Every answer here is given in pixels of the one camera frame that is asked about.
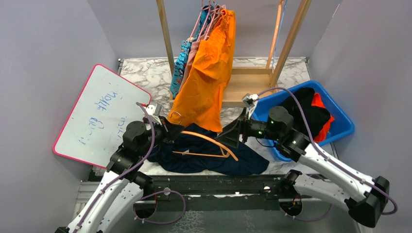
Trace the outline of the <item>black shorts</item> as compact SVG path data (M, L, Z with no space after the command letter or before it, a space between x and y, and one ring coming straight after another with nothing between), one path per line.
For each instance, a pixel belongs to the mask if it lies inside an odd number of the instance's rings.
M311 102L312 102L314 93L316 93L315 90L310 87L300 88L293 93L301 105L301 108L305 114L310 131L314 129L312 125L313 120L311 119L311 117L314 116L311 110ZM293 119L294 119L293 127L297 131L302 132L305 135L308 135L302 115L294 99L292 97L288 97L280 105L284 107L290 115L293 116Z

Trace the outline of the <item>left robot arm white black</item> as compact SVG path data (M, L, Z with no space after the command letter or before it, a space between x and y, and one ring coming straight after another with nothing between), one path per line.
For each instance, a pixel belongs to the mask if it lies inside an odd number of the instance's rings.
M123 142L110 157L99 186L72 222L56 229L58 233L108 233L140 199L153 192L153 181L139 169L160 143L170 143L184 130L165 117L151 122L149 117L126 127Z

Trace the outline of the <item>red-orange shorts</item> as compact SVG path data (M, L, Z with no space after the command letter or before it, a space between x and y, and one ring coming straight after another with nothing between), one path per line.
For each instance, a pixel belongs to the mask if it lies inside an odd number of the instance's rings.
M331 115L328 109L326 109L319 93L314 93L311 110L314 116L313 120L314 129L311 130L314 136L314 141L319 143L326 139L327 134L330 131L331 124L335 121L335 118Z

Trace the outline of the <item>orange hanger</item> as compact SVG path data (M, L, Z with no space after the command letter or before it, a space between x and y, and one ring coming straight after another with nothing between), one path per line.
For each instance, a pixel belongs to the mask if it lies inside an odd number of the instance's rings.
M179 134L172 145L171 151L182 156L232 158L236 162L239 161L236 154L228 146L215 139L216 136L215 132L191 124Z
M279 0L278 1L275 29L274 29L274 34L273 34L273 38L272 38L272 43L271 43L269 56L268 56L266 66L265 66L266 69L273 69L273 67L274 67L276 45L277 45L278 35L279 35L279 31L281 29L282 20L283 20L286 5L287 5L287 0Z

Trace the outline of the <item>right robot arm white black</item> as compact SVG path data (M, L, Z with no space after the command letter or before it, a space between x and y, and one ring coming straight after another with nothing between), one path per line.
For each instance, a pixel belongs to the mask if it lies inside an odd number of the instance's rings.
M283 156L329 179L329 182L317 181L297 170L290 170L280 185L284 196L291 198L299 194L327 201L346 210L359 224L376 227L388 202L389 181L351 168L292 126L293 117L282 106L271 108L266 121L249 119L247 108L244 108L216 140L234 148L238 147L240 139L247 141L249 137L276 141L275 147Z

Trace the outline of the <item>blue shark print shorts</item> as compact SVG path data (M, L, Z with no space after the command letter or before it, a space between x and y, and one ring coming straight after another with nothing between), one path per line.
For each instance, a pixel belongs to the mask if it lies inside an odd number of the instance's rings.
M188 53L190 49L190 42L183 40L181 43L181 49L179 55L174 63L173 72L172 72L172 81L170 85L170 92L172 95L172 99L176 98L179 87L181 85L181 81L183 79L183 74L186 66L186 62L188 59Z

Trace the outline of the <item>navy shorts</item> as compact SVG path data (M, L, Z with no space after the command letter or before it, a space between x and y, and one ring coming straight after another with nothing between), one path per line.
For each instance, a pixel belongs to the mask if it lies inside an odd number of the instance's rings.
M269 165L268 160L244 143L240 143L237 148L230 148L238 157L237 162L232 158L182 156L172 153L171 149L172 144L160 143L152 150L147 160L158 163L170 172L199 173L209 170L229 176L261 174Z

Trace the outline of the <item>light blue wire hanger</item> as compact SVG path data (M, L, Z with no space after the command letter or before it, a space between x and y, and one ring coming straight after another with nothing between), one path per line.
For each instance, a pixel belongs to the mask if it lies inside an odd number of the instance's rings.
M279 3L281 3L281 8L279 10L280 13L280 18L279 18L279 22L278 22L278 26L277 26L277 34L276 34L276 42L275 42L275 48L274 48L274 53L272 55L272 71L275 70L275 56L276 56L276 50L277 50L277 45L278 45L278 41L279 41L279 35L281 32L281 28L282 28L282 24L283 24L283 20L284 20L284 14L287 8L287 4L288 4L288 0L280 0Z

